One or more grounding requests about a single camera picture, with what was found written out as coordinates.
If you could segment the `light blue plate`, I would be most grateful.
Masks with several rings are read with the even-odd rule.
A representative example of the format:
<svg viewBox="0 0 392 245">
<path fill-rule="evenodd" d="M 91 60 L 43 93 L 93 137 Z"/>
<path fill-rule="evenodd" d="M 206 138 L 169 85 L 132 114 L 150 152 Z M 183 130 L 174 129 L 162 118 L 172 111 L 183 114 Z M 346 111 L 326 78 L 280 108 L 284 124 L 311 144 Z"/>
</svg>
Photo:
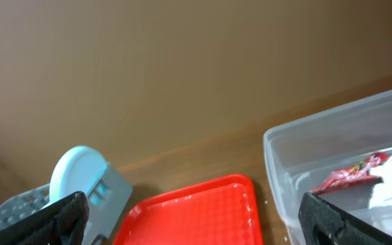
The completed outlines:
<svg viewBox="0 0 392 245">
<path fill-rule="evenodd" d="M 50 203 L 76 191 L 88 193 L 106 171 L 108 163 L 103 155 L 88 146 L 75 146 L 56 164 L 50 179 Z"/>
</svg>

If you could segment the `red strawberry wrapper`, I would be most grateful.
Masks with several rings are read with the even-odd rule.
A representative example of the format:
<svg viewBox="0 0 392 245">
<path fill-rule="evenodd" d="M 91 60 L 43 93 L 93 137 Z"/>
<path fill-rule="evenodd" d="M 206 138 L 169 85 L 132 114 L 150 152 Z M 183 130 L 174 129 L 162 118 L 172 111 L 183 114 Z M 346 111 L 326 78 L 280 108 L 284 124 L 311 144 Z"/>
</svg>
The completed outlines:
<svg viewBox="0 0 392 245">
<path fill-rule="evenodd" d="M 380 180 L 380 177 L 372 175 L 370 171 L 384 165 L 389 158 L 390 155 L 385 152 L 374 152 L 368 158 L 350 167 L 332 171 L 320 186 L 312 189 L 310 192 L 313 195 L 324 195 L 359 184 Z"/>
</svg>

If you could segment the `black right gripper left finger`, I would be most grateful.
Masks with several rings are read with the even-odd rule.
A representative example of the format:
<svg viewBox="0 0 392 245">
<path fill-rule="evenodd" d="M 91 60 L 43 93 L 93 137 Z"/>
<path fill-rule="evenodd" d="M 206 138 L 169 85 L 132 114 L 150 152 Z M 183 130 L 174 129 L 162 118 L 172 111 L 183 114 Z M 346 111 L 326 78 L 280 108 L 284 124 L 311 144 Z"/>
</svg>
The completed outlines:
<svg viewBox="0 0 392 245">
<path fill-rule="evenodd" d="M 88 200 L 76 191 L 0 231 L 0 245 L 81 245 Z"/>
</svg>

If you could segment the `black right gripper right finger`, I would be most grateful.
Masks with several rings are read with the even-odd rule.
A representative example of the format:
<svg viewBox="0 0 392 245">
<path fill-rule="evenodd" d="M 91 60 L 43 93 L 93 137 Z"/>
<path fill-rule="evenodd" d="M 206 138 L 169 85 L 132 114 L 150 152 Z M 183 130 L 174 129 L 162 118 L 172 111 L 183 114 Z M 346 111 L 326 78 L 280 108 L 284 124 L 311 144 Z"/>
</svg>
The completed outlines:
<svg viewBox="0 0 392 245">
<path fill-rule="evenodd" d="M 304 193 L 298 217 L 306 245 L 392 245 L 391 235 L 312 193 Z"/>
</svg>

